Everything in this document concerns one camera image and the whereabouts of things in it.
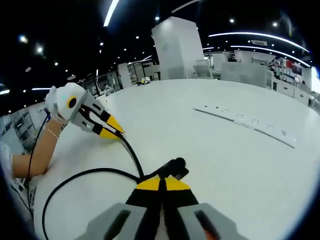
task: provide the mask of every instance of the bracelet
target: bracelet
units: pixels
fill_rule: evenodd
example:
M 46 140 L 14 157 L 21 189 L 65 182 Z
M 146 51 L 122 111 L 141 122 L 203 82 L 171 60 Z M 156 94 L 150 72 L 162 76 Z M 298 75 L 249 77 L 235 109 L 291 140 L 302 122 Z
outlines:
M 53 136 L 55 136 L 56 139 L 59 138 L 57 135 L 55 135 L 55 134 L 51 131 L 51 129 L 48 128 L 48 131 L 49 131 Z

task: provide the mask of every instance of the power strip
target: power strip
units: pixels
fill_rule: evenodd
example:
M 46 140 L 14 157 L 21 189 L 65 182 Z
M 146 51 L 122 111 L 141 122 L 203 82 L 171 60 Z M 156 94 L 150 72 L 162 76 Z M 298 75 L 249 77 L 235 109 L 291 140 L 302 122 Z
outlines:
M 292 148 L 296 148 L 296 138 L 289 134 L 286 130 L 280 127 L 275 127 L 273 124 L 264 122 L 263 120 L 247 116 L 243 113 L 232 111 L 221 106 L 202 105 L 194 108 L 197 111 L 214 115 L 229 121 L 245 126 L 249 129 L 261 132 L 269 137 L 272 137 Z

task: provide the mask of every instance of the white pillar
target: white pillar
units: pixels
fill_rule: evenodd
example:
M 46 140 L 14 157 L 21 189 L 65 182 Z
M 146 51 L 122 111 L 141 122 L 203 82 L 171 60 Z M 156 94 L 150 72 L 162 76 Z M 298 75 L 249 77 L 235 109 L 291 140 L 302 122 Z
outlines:
M 132 86 L 132 82 L 130 79 L 130 74 L 129 74 L 129 70 L 128 70 L 128 65 L 127 63 L 122 63 L 118 65 L 118 69 L 119 69 L 119 74 L 121 77 L 121 83 L 122 83 L 122 87 L 128 88 Z
M 152 36 L 161 78 L 192 78 L 196 61 L 204 59 L 196 23 L 171 16 L 152 29 Z

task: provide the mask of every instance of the black ceiling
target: black ceiling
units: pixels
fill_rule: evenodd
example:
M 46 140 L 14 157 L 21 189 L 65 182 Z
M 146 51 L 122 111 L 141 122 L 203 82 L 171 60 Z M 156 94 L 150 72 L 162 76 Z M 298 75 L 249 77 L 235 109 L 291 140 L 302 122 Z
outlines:
M 149 55 L 156 58 L 151 29 L 170 16 L 196 22 L 204 48 L 219 46 L 221 50 L 233 50 L 229 48 L 231 44 L 246 45 L 247 40 L 258 38 L 208 36 L 250 31 L 284 37 L 312 49 L 309 32 L 301 29 L 307 19 L 302 16 L 303 12 L 296 12 L 300 10 L 298 7 L 292 10 L 269 3 L 253 6 L 244 5 L 243 1 L 201 0 L 171 13 L 189 1 L 119 0 L 108 27 L 103 27 L 103 24 L 112 0 L 18 0 L 1 3 L 0 83 L 11 92 L 0 95 L 0 116 L 7 114 L 8 110 L 14 112 L 23 105 L 31 105 L 37 99 L 43 100 L 46 92 L 28 91 L 31 88 L 60 87 L 72 74 L 78 81 L 89 73 L 95 73 L 96 69 L 100 74 L 108 72 L 114 63 L 133 62 L 135 58 L 142 60 Z M 234 24 L 229 22 L 230 18 L 234 18 Z M 273 21 L 279 25 L 273 27 Z M 289 23 L 292 24 L 292 35 L 289 35 Z M 21 43 L 19 35 L 25 35 L 28 43 Z M 294 49 L 279 41 L 267 41 L 275 44 L 275 50 L 287 54 Z M 42 54 L 36 54 L 36 46 L 43 47 Z M 306 55 L 297 48 L 295 50 L 295 57 Z M 27 67 L 31 67 L 31 71 L 25 72 Z

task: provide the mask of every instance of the white table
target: white table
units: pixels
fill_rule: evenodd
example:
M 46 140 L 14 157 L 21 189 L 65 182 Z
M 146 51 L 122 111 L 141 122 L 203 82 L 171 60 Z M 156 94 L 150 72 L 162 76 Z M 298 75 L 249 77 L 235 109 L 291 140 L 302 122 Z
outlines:
M 183 181 L 198 201 L 232 219 L 239 233 L 251 240 L 284 239 L 313 199 L 320 166 L 320 117 L 291 97 L 230 81 L 179 79 L 129 87 L 107 100 L 145 174 L 183 157 L 190 170 Z M 204 103 L 228 106 L 285 127 L 296 135 L 297 147 L 193 109 Z M 120 142 L 69 124 L 36 191 L 34 224 L 41 239 L 42 210 L 50 192 L 74 174 L 93 168 L 117 168 L 138 176 Z M 101 212 L 125 203 L 135 186 L 112 173 L 93 173 L 70 182 L 48 205 L 48 238 L 78 237 Z

